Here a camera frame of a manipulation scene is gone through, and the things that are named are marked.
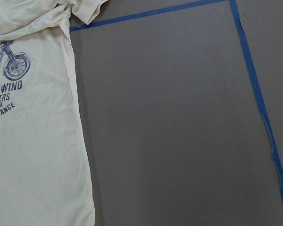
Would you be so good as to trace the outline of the beige long-sleeve printed shirt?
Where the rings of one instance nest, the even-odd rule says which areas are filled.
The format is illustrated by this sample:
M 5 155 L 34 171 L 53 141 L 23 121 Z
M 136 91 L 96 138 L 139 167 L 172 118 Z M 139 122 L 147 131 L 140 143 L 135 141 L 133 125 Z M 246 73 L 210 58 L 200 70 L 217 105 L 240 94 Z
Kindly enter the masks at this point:
M 71 15 L 101 0 L 0 0 L 0 226 L 92 226 Z

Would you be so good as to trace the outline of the brown paper table cover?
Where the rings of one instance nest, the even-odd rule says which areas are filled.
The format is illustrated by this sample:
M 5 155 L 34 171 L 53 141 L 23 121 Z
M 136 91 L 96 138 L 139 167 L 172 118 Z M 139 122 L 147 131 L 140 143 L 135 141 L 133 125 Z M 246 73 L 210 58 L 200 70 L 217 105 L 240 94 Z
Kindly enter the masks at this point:
M 98 226 L 283 226 L 227 0 L 70 33 Z

